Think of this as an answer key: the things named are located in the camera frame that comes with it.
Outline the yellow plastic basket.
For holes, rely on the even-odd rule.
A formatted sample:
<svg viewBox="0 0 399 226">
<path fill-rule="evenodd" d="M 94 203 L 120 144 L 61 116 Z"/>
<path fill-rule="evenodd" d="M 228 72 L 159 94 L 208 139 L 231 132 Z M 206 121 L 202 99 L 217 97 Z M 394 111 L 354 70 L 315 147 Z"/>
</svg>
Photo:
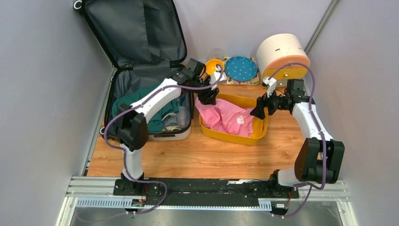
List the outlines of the yellow plastic basket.
<svg viewBox="0 0 399 226">
<path fill-rule="evenodd" d="M 267 132 L 268 116 L 259 119 L 250 114 L 255 105 L 255 99 L 229 94 L 218 94 L 215 105 L 195 100 L 205 136 L 242 145 L 255 145 Z"/>
</svg>

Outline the pink garment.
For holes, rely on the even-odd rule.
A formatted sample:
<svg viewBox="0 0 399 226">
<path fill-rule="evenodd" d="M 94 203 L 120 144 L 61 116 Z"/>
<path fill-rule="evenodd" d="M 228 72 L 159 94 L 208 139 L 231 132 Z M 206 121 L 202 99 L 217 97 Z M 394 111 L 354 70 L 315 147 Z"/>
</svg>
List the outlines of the pink garment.
<svg viewBox="0 0 399 226">
<path fill-rule="evenodd" d="M 203 105 L 197 98 L 195 107 L 202 126 L 209 130 L 241 137 L 252 137 L 263 131 L 262 121 L 250 115 L 252 107 L 240 107 L 220 98 L 215 105 Z"/>
</svg>

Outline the dark green garment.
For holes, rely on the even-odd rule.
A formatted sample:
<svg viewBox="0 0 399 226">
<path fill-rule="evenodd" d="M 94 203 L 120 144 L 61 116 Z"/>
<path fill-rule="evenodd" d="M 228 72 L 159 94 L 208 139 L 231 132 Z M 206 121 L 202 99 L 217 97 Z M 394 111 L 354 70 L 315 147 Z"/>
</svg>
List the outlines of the dark green garment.
<svg viewBox="0 0 399 226">
<path fill-rule="evenodd" d="M 146 95 L 151 93 L 154 89 L 156 89 L 160 84 L 161 84 L 161 82 L 158 82 L 152 86 L 139 88 L 137 91 L 133 92 L 132 94 L 127 94 L 125 96 L 117 98 L 112 105 L 112 116 L 116 117 L 118 115 L 118 113 L 117 113 L 118 107 L 121 104 L 130 105 L 136 101 L 139 101 L 140 99 L 144 98 Z M 155 113 L 154 116 L 147 123 L 149 133 L 162 132 L 162 130 L 164 128 L 162 119 L 168 113 L 179 112 L 179 110 L 178 110 L 179 106 L 180 106 L 180 100 L 179 100 L 179 98 L 175 98 L 174 100 L 167 103 L 157 113 Z"/>
</svg>

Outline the black white space suitcase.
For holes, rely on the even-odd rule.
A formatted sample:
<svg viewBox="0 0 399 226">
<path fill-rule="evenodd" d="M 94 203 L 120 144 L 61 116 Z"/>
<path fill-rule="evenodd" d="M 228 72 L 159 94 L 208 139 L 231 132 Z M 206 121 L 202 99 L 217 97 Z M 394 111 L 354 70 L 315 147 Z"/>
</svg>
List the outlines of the black white space suitcase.
<svg viewBox="0 0 399 226">
<path fill-rule="evenodd" d="M 183 67 L 187 46 L 172 0 L 77 0 L 73 8 L 84 16 L 115 69 L 105 125 L 117 99 L 155 86 Z"/>
</svg>

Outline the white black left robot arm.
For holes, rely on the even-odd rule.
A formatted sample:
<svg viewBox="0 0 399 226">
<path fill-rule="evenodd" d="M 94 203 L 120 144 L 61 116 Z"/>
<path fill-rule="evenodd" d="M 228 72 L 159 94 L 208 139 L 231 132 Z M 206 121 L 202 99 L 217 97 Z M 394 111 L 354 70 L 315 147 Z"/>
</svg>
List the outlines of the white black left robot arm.
<svg viewBox="0 0 399 226">
<path fill-rule="evenodd" d="M 182 91 L 197 93 L 204 105 L 215 105 L 219 93 L 218 82 L 223 79 L 223 67 L 217 64 L 215 72 L 205 80 L 200 76 L 204 64 L 190 59 L 187 66 L 170 72 L 164 81 L 144 98 L 130 104 L 122 104 L 112 120 L 123 153 L 123 171 L 116 184 L 132 195 L 139 195 L 146 181 L 143 179 L 142 151 L 149 139 L 148 121 L 166 104 L 178 98 Z"/>
</svg>

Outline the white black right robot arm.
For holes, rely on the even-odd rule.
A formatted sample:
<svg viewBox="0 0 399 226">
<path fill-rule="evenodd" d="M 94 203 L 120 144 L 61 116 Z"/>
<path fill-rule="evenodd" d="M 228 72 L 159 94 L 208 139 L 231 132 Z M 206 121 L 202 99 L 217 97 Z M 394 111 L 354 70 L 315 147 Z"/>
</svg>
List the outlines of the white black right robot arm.
<svg viewBox="0 0 399 226">
<path fill-rule="evenodd" d="M 304 142 L 294 166 L 271 175 L 269 193 L 281 197 L 287 187 L 310 185 L 321 190 L 326 184 L 336 183 L 345 151 L 343 142 L 334 140 L 323 126 L 314 100 L 305 94 L 303 80 L 289 79 L 282 95 L 276 93 L 276 84 L 274 78 L 263 79 L 267 91 L 257 98 L 250 114 L 264 119 L 277 110 L 289 111 L 300 126 Z"/>
</svg>

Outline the small yellow bowl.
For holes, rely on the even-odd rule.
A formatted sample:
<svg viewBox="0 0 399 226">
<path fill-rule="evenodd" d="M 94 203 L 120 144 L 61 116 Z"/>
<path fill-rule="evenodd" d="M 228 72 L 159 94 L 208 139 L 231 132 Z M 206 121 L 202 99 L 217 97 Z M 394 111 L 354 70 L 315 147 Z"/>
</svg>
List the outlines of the small yellow bowl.
<svg viewBox="0 0 399 226">
<path fill-rule="evenodd" d="M 224 71 L 224 63 L 223 63 L 223 61 L 221 61 L 220 59 L 216 59 L 216 58 L 208 60 L 205 63 L 205 67 L 206 67 L 205 73 L 207 75 L 212 75 L 214 72 L 217 71 L 217 69 L 218 69 L 217 66 L 218 65 L 221 66 L 222 71 Z"/>
</svg>

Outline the floral placemat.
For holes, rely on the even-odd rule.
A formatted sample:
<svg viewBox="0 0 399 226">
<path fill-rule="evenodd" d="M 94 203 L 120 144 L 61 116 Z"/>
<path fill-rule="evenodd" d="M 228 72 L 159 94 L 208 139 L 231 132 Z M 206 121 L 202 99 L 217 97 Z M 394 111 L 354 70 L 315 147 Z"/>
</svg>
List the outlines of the floral placemat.
<svg viewBox="0 0 399 226">
<path fill-rule="evenodd" d="M 226 61 L 227 61 L 227 59 L 229 59 L 229 58 L 231 58 L 231 57 L 225 57 L 224 59 L 223 59 L 223 63 L 225 64 L 226 63 Z M 226 80 L 226 82 L 224 83 L 224 85 L 256 85 L 256 84 L 258 84 L 259 83 L 259 74 L 258 74 L 258 71 L 257 71 L 257 75 L 256 75 L 256 77 L 254 77 L 254 78 L 252 78 L 251 80 L 249 80 L 249 81 L 235 81 L 235 80 L 233 80 L 232 78 L 230 78 L 228 75 L 227 75 L 227 80 Z"/>
</svg>

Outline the blue dotted plate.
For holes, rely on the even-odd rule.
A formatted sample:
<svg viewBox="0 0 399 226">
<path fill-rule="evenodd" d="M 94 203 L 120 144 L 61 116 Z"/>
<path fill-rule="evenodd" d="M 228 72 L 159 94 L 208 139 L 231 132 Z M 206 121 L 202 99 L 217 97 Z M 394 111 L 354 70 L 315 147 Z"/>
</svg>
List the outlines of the blue dotted plate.
<svg viewBox="0 0 399 226">
<path fill-rule="evenodd" d="M 256 63 L 244 56 L 231 57 L 224 65 L 227 75 L 235 81 L 249 81 L 256 77 L 258 71 Z"/>
</svg>

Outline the clear drinking glass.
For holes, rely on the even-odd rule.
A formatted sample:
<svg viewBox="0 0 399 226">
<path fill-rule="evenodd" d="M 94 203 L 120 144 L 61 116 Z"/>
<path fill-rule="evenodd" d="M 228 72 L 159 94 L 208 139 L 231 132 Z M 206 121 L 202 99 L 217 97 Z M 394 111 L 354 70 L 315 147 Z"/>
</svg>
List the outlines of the clear drinking glass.
<svg viewBox="0 0 399 226">
<path fill-rule="evenodd" d="M 222 48 L 213 48 L 209 53 L 209 59 L 219 59 L 224 58 L 224 50 Z"/>
</svg>

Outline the cream round drawer cabinet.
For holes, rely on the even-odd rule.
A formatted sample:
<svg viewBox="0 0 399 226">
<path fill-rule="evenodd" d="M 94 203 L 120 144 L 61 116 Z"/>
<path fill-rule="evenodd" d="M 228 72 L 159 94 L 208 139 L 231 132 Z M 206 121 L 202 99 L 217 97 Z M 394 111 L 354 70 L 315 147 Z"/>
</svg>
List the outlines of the cream round drawer cabinet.
<svg viewBox="0 0 399 226">
<path fill-rule="evenodd" d="M 275 34 L 265 39 L 258 47 L 255 59 L 261 78 L 274 75 L 278 84 L 289 79 L 301 79 L 310 66 L 310 60 L 306 55 L 299 39 L 291 33 Z"/>
</svg>

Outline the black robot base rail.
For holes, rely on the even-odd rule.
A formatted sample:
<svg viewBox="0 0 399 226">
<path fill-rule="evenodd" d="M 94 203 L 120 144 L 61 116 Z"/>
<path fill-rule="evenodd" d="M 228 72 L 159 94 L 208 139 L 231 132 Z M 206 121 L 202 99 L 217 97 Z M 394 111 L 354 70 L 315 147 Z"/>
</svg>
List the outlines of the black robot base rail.
<svg viewBox="0 0 399 226">
<path fill-rule="evenodd" d="M 116 179 L 116 196 L 137 196 L 144 204 L 182 207 L 260 207 L 261 199 L 281 199 L 284 207 L 273 202 L 268 211 L 287 211 L 289 199 L 298 199 L 299 192 L 292 187 L 278 185 L 277 181 L 260 179 L 204 179 L 204 178 L 148 178 L 144 183 Z"/>
</svg>

